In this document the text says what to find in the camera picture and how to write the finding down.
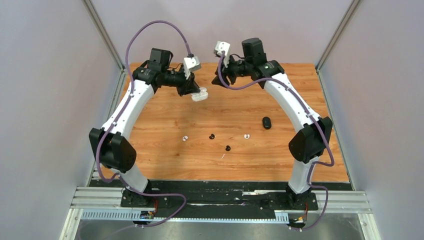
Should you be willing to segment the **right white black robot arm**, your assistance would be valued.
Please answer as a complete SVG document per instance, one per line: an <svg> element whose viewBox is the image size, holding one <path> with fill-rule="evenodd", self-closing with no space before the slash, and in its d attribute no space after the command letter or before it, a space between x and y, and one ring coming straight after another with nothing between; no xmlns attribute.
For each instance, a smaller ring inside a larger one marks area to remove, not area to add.
<svg viewBox="0 0 424 240"><path fill-rule="evenodd" d="M291 177L285 193L278 200L292 209L305 206L311 194L311 177L320 157L329 149L333 122L315 112L291 84L282 65L268 60L262 41L248 38L242 41L243 57L235 60L231 45L218 41L214 54L219 57L212 84L235 90L238 77L250 77L254 84L270 94L288 116L296 132L288 144L294 158Z"/></svg>

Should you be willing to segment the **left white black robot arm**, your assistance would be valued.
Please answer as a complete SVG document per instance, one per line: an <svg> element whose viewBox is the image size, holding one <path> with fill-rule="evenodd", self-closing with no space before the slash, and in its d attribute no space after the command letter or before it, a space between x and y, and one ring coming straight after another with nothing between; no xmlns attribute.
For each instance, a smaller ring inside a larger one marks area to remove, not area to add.
<svg viewBox="0 0 424 240"><path fill-rule="evenodd" d="M123 182L126 198L142 207L149 206L155 194L135 164L137 151L129 142L134 124L162 86L176 88L179 96L204 93L195 82L194 71L201 68L199 58L190 53L175 69L170 68L173 56L169 50L152 48L149 59L131 72L128 90L111 117L88 135L97 169L112 170L113 177Z"/></svg>

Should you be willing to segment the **white earbud charging case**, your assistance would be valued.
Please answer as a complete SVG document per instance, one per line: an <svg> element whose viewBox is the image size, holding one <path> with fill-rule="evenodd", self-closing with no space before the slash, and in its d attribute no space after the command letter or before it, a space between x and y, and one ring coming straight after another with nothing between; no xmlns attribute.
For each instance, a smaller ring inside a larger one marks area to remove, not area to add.
<svg viewBox="0 0 424 240"><path fill-rule="evenodd" d="M209 97L209 93L208 93L206 87L200 87L199 90L200 90L200 92L196 92L196 93L191 94L191 99L192 99L193 102L204 101Z"/></svg>

